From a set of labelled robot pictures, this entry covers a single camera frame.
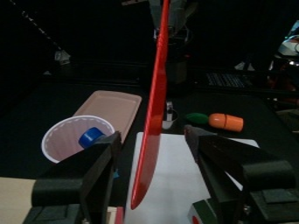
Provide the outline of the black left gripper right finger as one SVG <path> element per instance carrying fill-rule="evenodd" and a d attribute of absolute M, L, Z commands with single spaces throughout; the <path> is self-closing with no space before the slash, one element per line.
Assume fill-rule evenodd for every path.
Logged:
<path fill-rule="evenodd" d="M 258 147 L 191 125 L 184 138 L 211 196 L 218 224 L 299 224 L 290 163 Z"/>

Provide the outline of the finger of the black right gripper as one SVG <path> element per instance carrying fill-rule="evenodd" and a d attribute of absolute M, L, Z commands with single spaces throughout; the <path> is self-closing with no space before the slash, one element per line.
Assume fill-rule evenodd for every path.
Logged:
<path fill-rule="evenodd" d="M 160 28 L 160 19 L 162 19 L 162 1 L 160 0 L 148 0 L 150 10 L 154 20 L 154 28 L 158 30 Z"/>
<path fill-rule="evenodd" d="M 168 26 L 172 35 L 179 32 L 186 24 L 186 4 L 187 0 L 171 0 Z"/>

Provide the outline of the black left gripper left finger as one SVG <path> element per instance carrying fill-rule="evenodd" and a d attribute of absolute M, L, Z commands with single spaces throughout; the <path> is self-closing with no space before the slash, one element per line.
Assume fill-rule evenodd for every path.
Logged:
<path fill-rule="evenodd" d="M 106 224 L 120 150 L 115 132 L 36 179 L 23 224 Z"/>

